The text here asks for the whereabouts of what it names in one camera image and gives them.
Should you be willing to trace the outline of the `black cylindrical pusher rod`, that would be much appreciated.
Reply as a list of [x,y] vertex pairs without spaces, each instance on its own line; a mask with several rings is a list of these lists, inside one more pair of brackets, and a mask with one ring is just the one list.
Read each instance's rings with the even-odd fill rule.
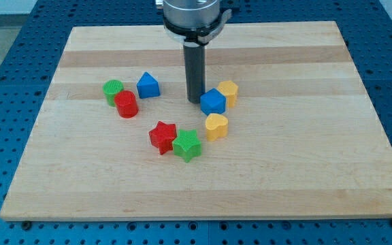
[[187,99],[200,103],[200,97],[206,91],[205,47],[184,46],[184,66]]

